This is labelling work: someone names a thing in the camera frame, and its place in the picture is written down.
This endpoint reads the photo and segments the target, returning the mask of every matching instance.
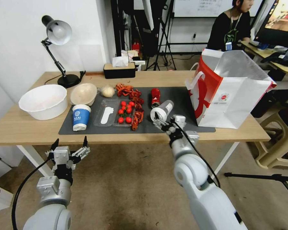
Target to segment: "desk lamp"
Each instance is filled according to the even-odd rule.
[[[42,40],[41,43],[46,48],[49,55],[54,60],[55,65],[62,73],[62,77],[58,79],[58,84],[65,88],[79,84],[83,77],[83,72],[81,72],[80,78],[74,74],[66,74],[65,68],[54,58],[53,54],[48,48],[51,44],[64,45],[70,40],[72,35],[70,25],[60,20],[53,20],[52,17],[48,15],[42,17],[42,23],[46,26],[47,38]]]

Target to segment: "tissue box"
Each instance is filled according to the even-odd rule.
[[[113,67],[112,64],[105,64],[103,67],[106,79],[133,78],[135,77],[135,70],[134,63],[129,63],[128,66],[124,67]]]

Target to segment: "desk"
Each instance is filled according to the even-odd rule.
[[[59,72],[45,72],[32,86],[32,88],[43,85]],[[82,83],[91,82],[97,87],[106,84],[115,86],[121,82],[134,87],[174,87],[184,86],[184,81],[191,78],[194,71],[149,71],[136,72],[135,78],[105,79],[103,73],[85,75]],[[56,84],[57,79],[51,80],[48,84]],[[68,89],[68,98],[72,88]],[[43,159],[32,145],[51,145],[57,138],[60,145],[75,145],[83,143],[82,135],[59,135],[58,132],[70,109],[60,116],[51,120],[39,121],[22,111],[18,105],[14,105],[7,114],[0,120],[0,145],[17,145],[24,155],[37,167],[43,163]],[[92,144],[127,144],[127,143],[168,143],[167,134],[91,134],[87,135],[87,140]],[[224,165],[231,153],[235,150],[239,142],[268,141],[270,137],[261,128],[258,122],[249,115],[239,129],[217,128],[214,133],[200,133],[200,142],[223,141],[230,142],[224,148],[224,154],[220,156],[220,161],[213,167],[217,173]],[[53,175],[50,168],[44,165],[40,168],[44,176]]]
[[[253,55],[260,56],[261,58],[269,57],[271,54],[276,52],[275,50],[272,50],[272,49],[260,50],[260,49],[256,48],[255,46],[252,46],[251,44],[249,44],[246,41],[242,41],[241,44],[247,49],[247,51],[249,51]],[[273,67],[283,71],[284,73],[288,74],[288,67],[287,66],[283,66],[283,65],[277,64],[275,62],[269,62],[269,64],[272,65]]]

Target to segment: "lamp base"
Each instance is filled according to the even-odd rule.
[[[80,83],[80,79],[77,75],[67,74],[66,77],[60,77],[58,79],[58,85],[63,86],[64,88],[70,88]]]

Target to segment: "bag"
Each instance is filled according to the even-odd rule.
[[[198,126],[239,128],[276,83],[242,50],[205,49],[185,81]]]

